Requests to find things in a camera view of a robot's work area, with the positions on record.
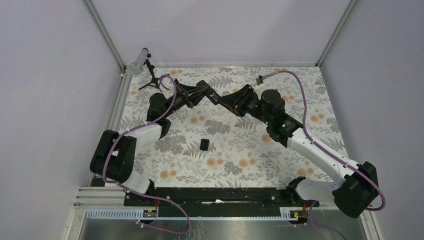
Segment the table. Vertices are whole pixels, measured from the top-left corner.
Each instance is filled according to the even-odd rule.
[[[209,83],[221,96],[256,86],[258,75],[280,69],[295,72],[302,81],[307,102],[309,131],[324,143],[347,156],[333,108],[318,67],[181,67],[156,68],[160,77],[170,74],[184,85]],[[146,120],[149,98],[159,92],[147,87],[147,70],[131,80],[119,130]],[[265,80],[285,100],[286,112],[299,122],[304,113],[302,94],[294,77],[280,73]],[[166,97],[172,92],[163,90]],[[192,109],[184,106],[168,118],[168,134],[136,149],[134,169],[155,182],[156,187],[285,187],[298,176],[330,181],[310,160],[274,142],[266,125],[246,115],[237,117],[206,97]],[[199,149],[201,139],[209,139],[208,151]]]

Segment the gray flower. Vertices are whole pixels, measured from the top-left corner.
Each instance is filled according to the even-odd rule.
[[[204,124],[206,127],[206,132],[211,135],[215,135],[216,133],[225,134],[230,132],[230,125],[224,124],[222,121],[217,120],[207,120]]]
[[[317,89],[315,89],[315,92],[317,93],[317,94],[325,94],[326,93],[326,87],[325,86],[319,86]]]
[[[229,72],[232,72],[233,71],[233,69],[231,67],[220,67],[219,70],[221,72],[226,72],[226,73],[229,73]]]
[[[339,133],[340,132],[339,125],[337,124],[337,121],[336,121],[336,119],[334,117],[327,118],[327,124],[330,124],[331,125],[330,126],[330,130],[332,132],[335,132],[335,133]]]
[[[162,139],[159,139],[154,144],[154,149],[159,150],[162,153],[171,152],[174,155],[177,155],[183,152],[184,149],[181,144],[185,143],[186,137],[183,135],[166,136]]]
[[[238,166],[235,166],[232,161],[227,161],[224,164],[224,171],[227,174],[232,173],[234,175],[239,175],[239,174],[241,174],[243,172],[242,168],[241,167],[238,167]]]

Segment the gray wall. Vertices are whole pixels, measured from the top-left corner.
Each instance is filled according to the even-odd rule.
[[[377,167],[385,240],[421,239],[424,1],[360,0],[322,67],[349,157]]]
[[[314,64],[349,0],[93,0],[131,64]]]
[[[0,234],[60,238],[119,69],[81,0],[2,0]]]

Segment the tabletop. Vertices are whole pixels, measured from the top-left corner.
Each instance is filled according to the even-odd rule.
[[[319,67],[181,67],[156,68],[160,77],[170,74],[181,84],[195,86],[205,80],[221,96],[245,84],[256,86],[258,75],[274,71],[295,72],[304,87],[306,127],[325,144],[347,156]],[[119,130],[140,125],[146,120],[149,98],[159,92],[147,87],[149,71],[134,76],[125,102]],[[302,122],[304,106],[296,79],[280,73],[267,78],[266,85],[277,89],[285,100],[286,112]],[[172,92],[163,89],[168,98]],[[206,97],[194,108],[182,107],[168,119],[168,134],[136,149],[134,170],[145,174],[157,187],[285,187],[298,176],[312,180],[331,179],[310,160],[274,142],[266,125],[246,115],[237,117]],[[201,139],[209,140],[209,149],[200,150]]]

